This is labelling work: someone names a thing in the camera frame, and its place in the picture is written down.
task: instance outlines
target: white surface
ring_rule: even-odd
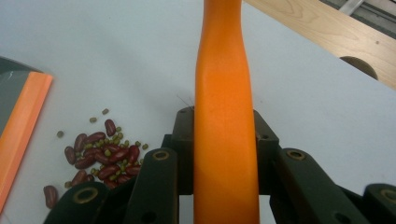
[[[42,188],[64,192],[64,147],[113,118],[156,148],[192,104],[202,1],[0,1],[0,55],[54,75],[0,222],[41,223]],[[396,185],[396,93],[243,5],[255,109],[282,147],[310,153],[337,184]],[[101,111],[110,108],[107,116]],[[98,117],[91,125],[90,117]],[[64,130],[62,139],[56,137]],[[180,223],[191,223],[182,197]],[[274,223],[261,197],[262,223]]]

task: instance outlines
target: kidney bean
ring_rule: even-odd
[[[93,175],[87,175],[87,181],[95,181],[95,177]]]
[[[87,157],[91,154],[96,154],[97,152],[102,152],[102,149],[100,149],[99,147],[92,147],[90,149],[85,149],[84,153],[82,154],[84,157]]]
[[[118,170],[120,170],[120,167],[117,164],[105,166],[99,171],[98,178],[100,180],[104,180],[109,176],[114,175]]]
[[[116,181],[105,179],[103,183],[110,189],[116,188],[119,184]]]
[[[107,149],[110,150],[111,153],[115,153],[115,152],[117,152],[117,151],[120,151],[120,150],[121,150],[121,147],[118,146],[118,145],[116,145],[116,144],[108,144],[108,145],[105,145],[105,146],[103,147],[103,151],[106,151]]]
[[[105,121],[106,133],[108,136],[113,136],[116,133],[116,125],[112,119],[107,119]]]
[[[129,155],[128,155],[128,162],[132,165],[137,161],[137,158],[139,157],[140,150],[139,147],[135,145],[131,145],[129,148]]]
[[[123,184],[130,179],[132,179],[131,175],[119,175],[119,177],[117,178],[117,183]]]
[[[66,156],[67,162],[69,162],[71,165],[74,165],[76,162],[75,150],[72,147],[66,147],[64,149],[64,155]]]
[[[46,197],[46,206],[48,208],[53,208],[58,202],[58,190],[52,185],[44,187],[43,190]]]
[[[75,151],[76,152],[81,152],[82,149],[84,149],[84,140],[87,138],[87,134],[81,133],[76,137],[75,141]]]
[[[75,167],[79,170],[87,169],[88,167],[92,166],[94,163],[96,163],[95,155],[91,154],[88,155],[87,157],[84,157],[81,160],[76,161]]]
[[[88,180],[88,175],[85,170],[79,170],[76,175],[73,177],[72,180],[72,186],[75,186],[77,184],[84,183]]]
[[[108,157],[105,156],[105,153],[103,151],[96,152],[95,159],[100,163],[102,163],[103,165],[111,164],[110,161],[108,160]]]
[[[116,151],[115,153],[111,154],[110,158],[108,159],[111,163],[122,161],[129,155],[128,149],[121,149]]]
[[[131,176],[137,176],[139,174],[139,172],[140,172],[139,165],[136,165],[136,166],[130,165],[125,168],[125,173],[128,175],[131,175]]]
[[[94,143],[101,139],[105,139],[106,134],[102,132],[93,133],[84,140],[84,144]]]

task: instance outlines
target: wooden plank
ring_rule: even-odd
[[[396,40],[322,2],[246,0],[337,57],[353,56],[370,64],[378,80],[396,90]]]

